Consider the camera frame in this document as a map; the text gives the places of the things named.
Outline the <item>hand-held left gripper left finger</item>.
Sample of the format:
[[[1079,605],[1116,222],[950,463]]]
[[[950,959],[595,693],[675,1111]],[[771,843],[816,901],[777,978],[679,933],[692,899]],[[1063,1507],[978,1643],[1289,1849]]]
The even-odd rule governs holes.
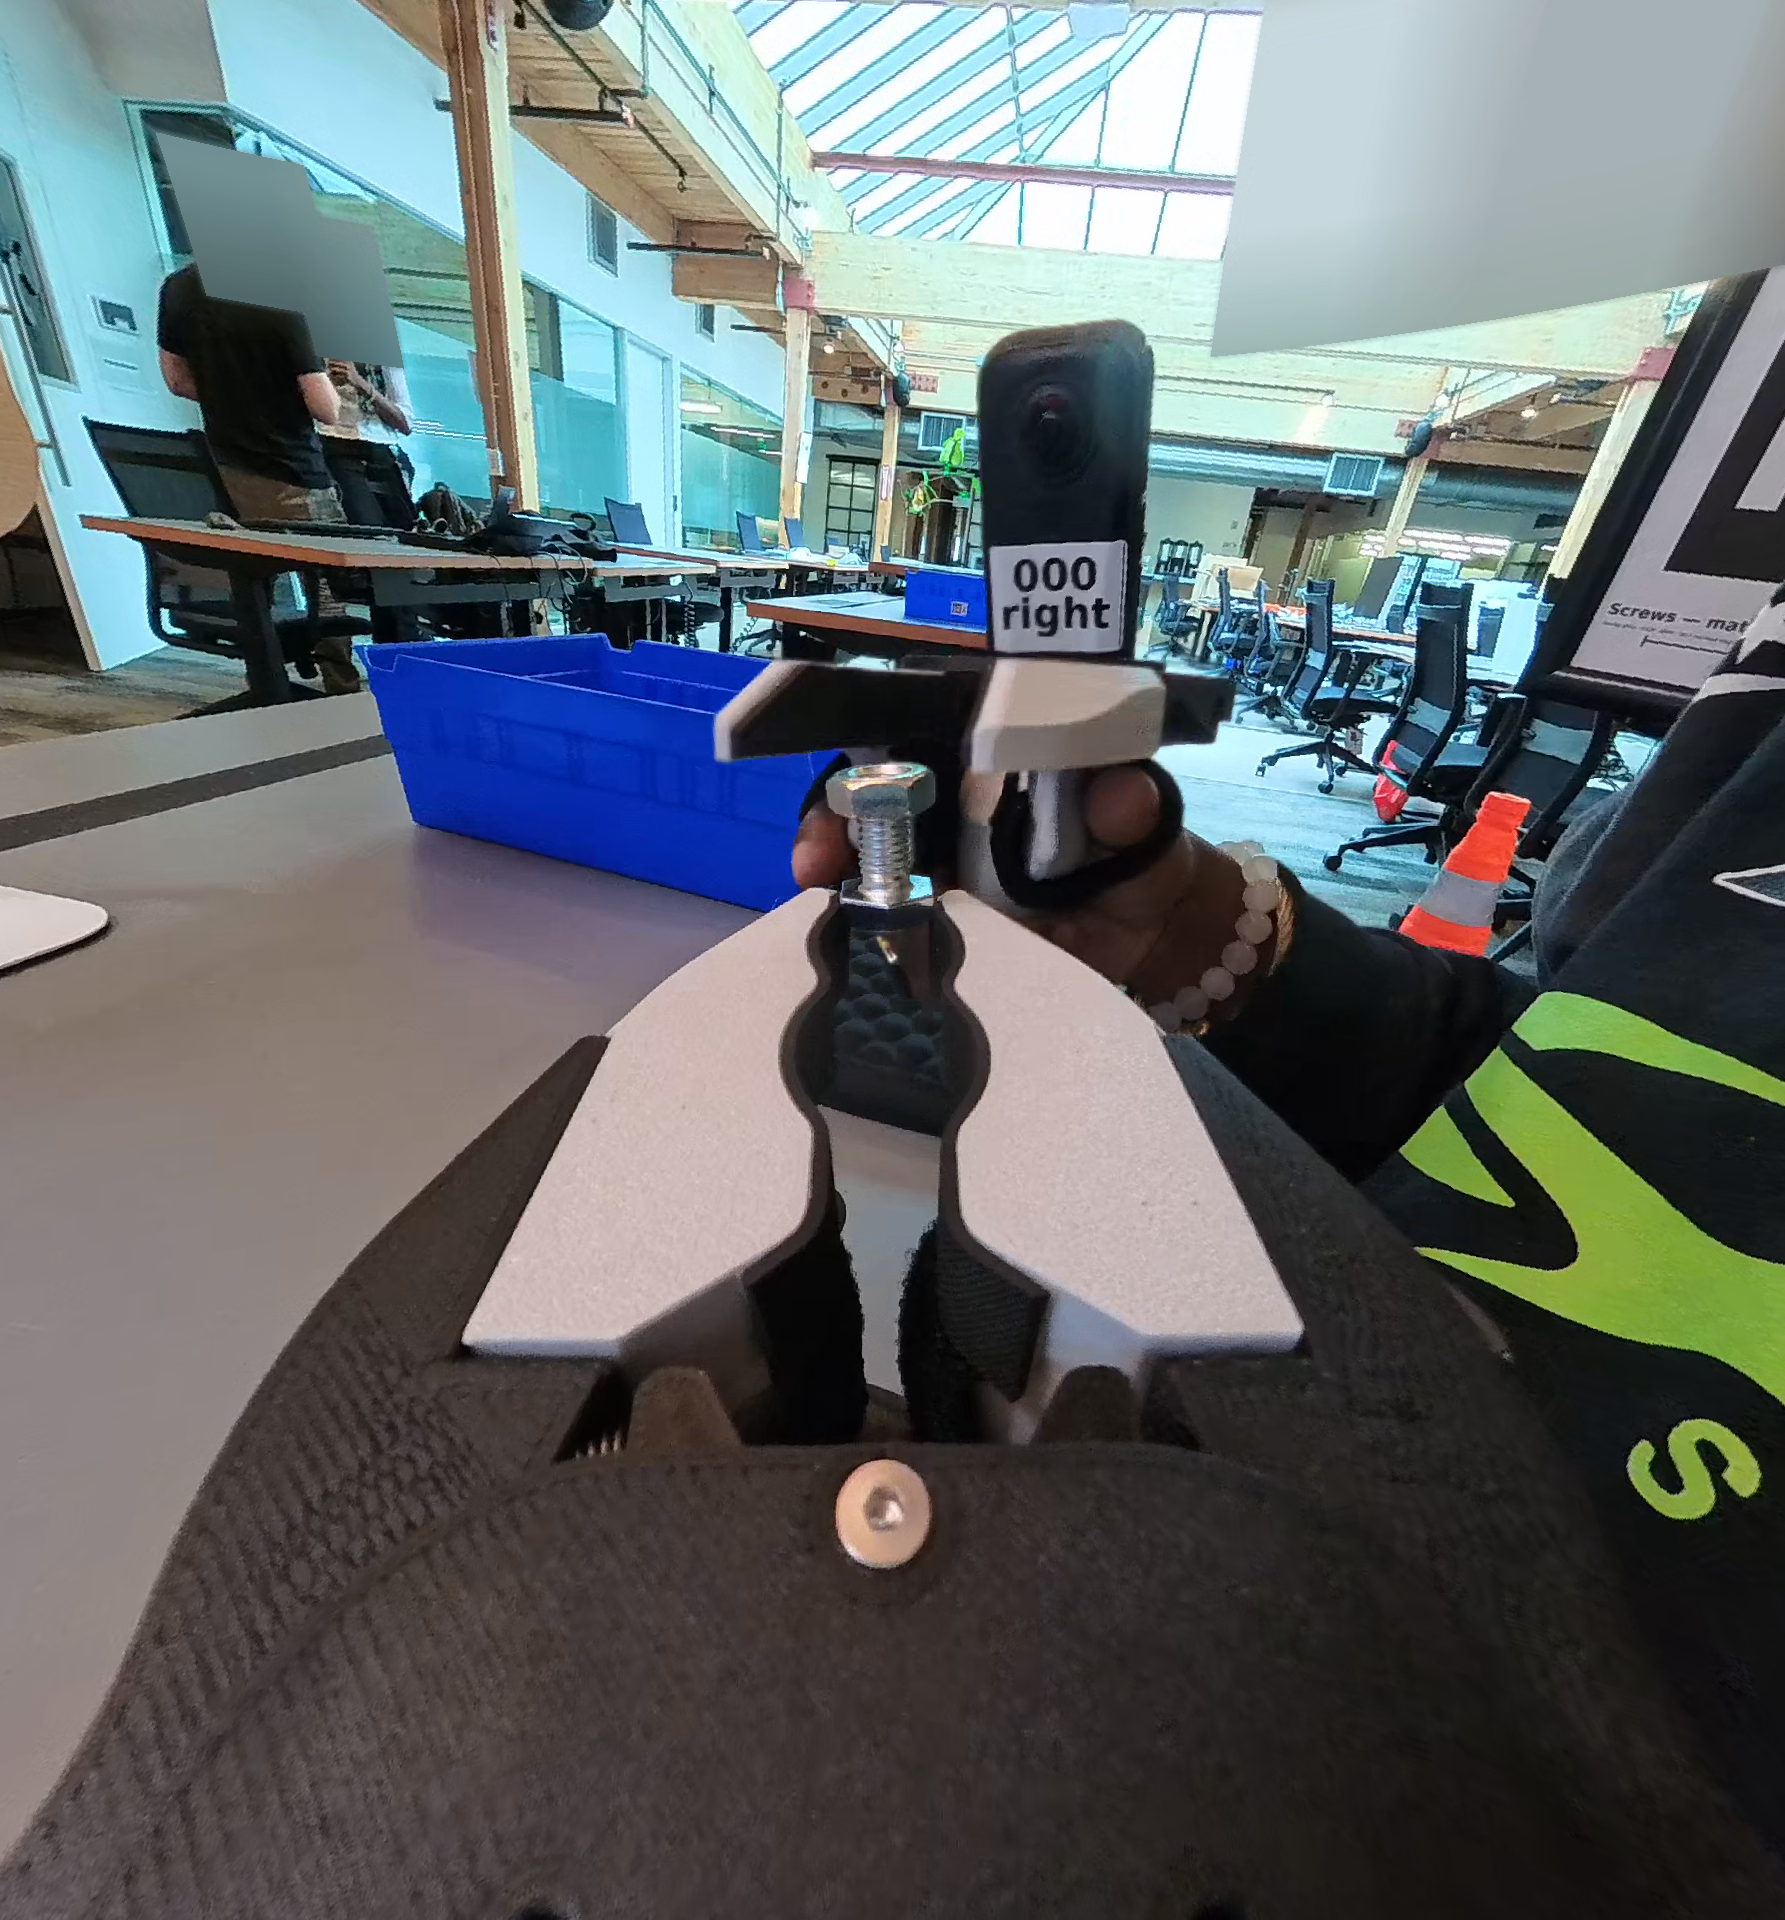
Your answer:
[[[461,1329],[474,1358],[856,1369],[846,1249],[815,1256],[832,1162],[797,1060],[838,907],[788,897],[610,1026]]]

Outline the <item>medium steel bolt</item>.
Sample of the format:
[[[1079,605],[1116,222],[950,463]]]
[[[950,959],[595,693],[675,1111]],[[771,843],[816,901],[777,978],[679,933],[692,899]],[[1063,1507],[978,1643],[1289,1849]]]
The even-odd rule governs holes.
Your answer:
[[[920,875],[920,818],[862,825],[839,818],[856,841],[856,880],[846,881],[846,899],[879,914],[897,914],[930,899],[930,884]]]

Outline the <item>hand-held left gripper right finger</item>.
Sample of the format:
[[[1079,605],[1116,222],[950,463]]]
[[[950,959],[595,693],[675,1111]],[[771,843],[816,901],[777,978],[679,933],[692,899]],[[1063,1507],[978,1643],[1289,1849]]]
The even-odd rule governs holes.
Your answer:
[[[1076,1369],[1144,1386],[1174,1358],[1305,1336],[1160,1028],[965,893],[950,1005],[974,1084],[943,1139],[941,1321],[992,1407],[1048,1407]]]

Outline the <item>row of black office chairs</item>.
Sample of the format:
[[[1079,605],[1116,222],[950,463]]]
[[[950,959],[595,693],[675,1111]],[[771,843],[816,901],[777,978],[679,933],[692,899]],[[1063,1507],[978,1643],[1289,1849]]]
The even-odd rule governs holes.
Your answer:
[[[1530,899],[1570,818],[1597,794],[1591,778],[1613,746],[1611,714],[1475,682],[1464,645],[1464,587],[1425,589],[1408,645],[1348,637],[1331,602],[1334,589],[1316,581],[1299,637],[1286,638],[1260,616],[1250,645],[1216,638],[1202,648],[1230,669],[1235,685],[1256,690],[1254,711],[1276,707],[1305,729],[1298,743],[1266,756],[1260,771],[1313,758],[1324,790],[1341,771],[1371,773],[1377,788],[1396,790],[1393,818],[1326,851],[1324,875],[1337,877],[1349,856],[1408,848],[1441,867],[1481,803],[1514,796],[1528,813],[1506,899]]]

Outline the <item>black hoodie with green print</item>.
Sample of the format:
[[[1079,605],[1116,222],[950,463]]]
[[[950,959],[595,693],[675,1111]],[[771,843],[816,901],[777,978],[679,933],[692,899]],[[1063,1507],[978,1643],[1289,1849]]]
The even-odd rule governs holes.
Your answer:
[[[1371,1192],[1502,1332],[1785,1864],[1785,581],[1563,833],[1532,961]]]

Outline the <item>black framed marker sign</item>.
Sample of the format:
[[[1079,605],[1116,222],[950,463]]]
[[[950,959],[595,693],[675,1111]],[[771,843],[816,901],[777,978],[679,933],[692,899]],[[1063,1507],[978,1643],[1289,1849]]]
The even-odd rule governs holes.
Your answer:
[[[1681,707],[1785,581],[1785,267],[1712,285],[1528,666],[1626,717]]]

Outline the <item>black mesh office chair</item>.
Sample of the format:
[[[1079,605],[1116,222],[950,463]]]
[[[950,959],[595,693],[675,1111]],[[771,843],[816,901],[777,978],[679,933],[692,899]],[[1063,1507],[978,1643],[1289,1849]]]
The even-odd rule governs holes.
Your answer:
[[[324,697],[316,682],[319,637],[316,578],[300,578],[302,611],[277,611],[283,579],[270,557],[215,548],[202,534],[228,516],[228,497],[197,430],[159,430],[87,422],[125,519],[125,539],[143,564],[143,613],[172,648],[228,659],[243,690],[198,707],[198,717],[303,702]]]

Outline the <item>orange traffic cone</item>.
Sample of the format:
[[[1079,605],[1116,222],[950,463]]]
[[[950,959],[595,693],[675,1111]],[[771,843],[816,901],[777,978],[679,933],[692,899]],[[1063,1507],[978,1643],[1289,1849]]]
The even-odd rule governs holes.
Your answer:
[[[1418,948],[1486,956],[1528,813],[1524,796],[1485,794],[1464,835],[1444,856],[1438,877],[1405,914],[1397,931]]]

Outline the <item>black honeycomb cushion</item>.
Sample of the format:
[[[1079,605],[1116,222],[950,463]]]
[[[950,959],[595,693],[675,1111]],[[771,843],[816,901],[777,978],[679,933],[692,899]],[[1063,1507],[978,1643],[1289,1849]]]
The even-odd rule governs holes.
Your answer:
[[[879,927],[838,914],[809,953],[816,992],[788,1043],[806,1091],[826,1111],[941,1139],[976,1062],[950,996],[956,936],[944,920]]]

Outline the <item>person's right forearm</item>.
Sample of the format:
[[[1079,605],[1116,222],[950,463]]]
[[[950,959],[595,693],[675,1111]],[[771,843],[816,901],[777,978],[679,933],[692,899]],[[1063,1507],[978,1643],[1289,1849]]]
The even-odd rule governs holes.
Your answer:
[[[1490,959],[1349,923],[1286,881],[1286,955],[1202,1047],[1349,1183],[1481,1068],[1537,988]]]

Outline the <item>blue plastic bin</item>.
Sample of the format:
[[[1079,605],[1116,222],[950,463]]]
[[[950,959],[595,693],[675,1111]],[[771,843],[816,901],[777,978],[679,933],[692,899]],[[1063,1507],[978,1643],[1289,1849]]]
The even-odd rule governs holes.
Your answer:
[[[793,893],[800,805],[834,756],[713,758],[756,659],[599,634],[354,655],[422,829],[762,914]]]

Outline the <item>person's right hand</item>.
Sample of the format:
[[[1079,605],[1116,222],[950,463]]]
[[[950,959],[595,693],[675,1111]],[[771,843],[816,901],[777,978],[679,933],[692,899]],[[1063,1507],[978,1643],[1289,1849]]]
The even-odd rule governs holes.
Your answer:
[[[1093,856],[1139,844],[1160,825],[1160,788],[1136,766],[1101,769],[1079,790],[1086,808],[1086,833]],[[823,801],[815,801],[800,820],[791,844],[791,877],[799,889],[832,889],[856,866],[849,825]],[[1070,910],[1032,914],[1010,908],[1010,917],[1052,948],[1128,988],[1147,1005],[1174,1003],[1175,996],[1226,964],[1242,927],[1254,915],[1250,896],[1263,881],[1247,881],[1226,851],[1180,833],[1166,844],[1144,875],[1110,889]],[[1222,1003],[1222,1019],[1242,1008],[1289,953],[1295,907],[1284,881],[1274,881],[1267,936],[1250,944],[1254,969],[1235,976],[1238,987]]]

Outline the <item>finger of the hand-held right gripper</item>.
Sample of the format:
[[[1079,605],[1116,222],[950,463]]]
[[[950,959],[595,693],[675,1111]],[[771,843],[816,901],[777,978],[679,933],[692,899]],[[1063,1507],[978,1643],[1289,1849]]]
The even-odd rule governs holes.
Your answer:
[[[974,663],[867,671],[779,659],[713,717],[713,759],[905,748],[954,756],[990,671]]]
[[[1166,690],[1136,663],[998,659],[967,729],[967,771],[1110,769],[1154,756]]]

